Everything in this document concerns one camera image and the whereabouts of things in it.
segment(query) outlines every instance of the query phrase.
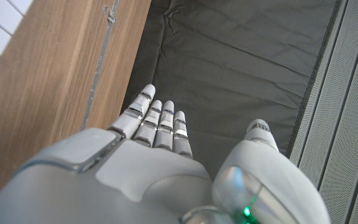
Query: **wooden panel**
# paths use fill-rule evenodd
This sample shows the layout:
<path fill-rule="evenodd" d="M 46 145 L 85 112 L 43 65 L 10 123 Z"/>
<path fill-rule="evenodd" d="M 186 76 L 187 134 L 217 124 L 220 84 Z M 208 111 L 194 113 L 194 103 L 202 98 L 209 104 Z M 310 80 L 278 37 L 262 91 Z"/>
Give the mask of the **wooden panel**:
<path fill-rule="evenodd" d="M 151 0 L 119 1 L 114 25 L 86 126 L 107 128 L 118 116 L 124 101 Z"/>
<path fill-rule="evenodd" d="M 103 9 L 112 3 L 35 0 L 23 18 L 0 58 L 0 189 L 41 148 L 80 130 L 108 26 Z M 99 79 L 110 83 L 97 89 L 118 96 L 111 95 L 116 100 L 102 108 L 100 123 L 111 122 L 103 117 L 111 111 L 119 113 L 145 22 L 145 16 L 139 18 L 136 13 L 146 15 L 149 4 L 136 0 L 118 4 L 112 32 L 125 35 L 112 33 L 111 39 L 120 44 L 109 42 Z M 107 67 L 112 60 L 120 62 Z M 104 78 L 108 75 L 115 78 Z"/>

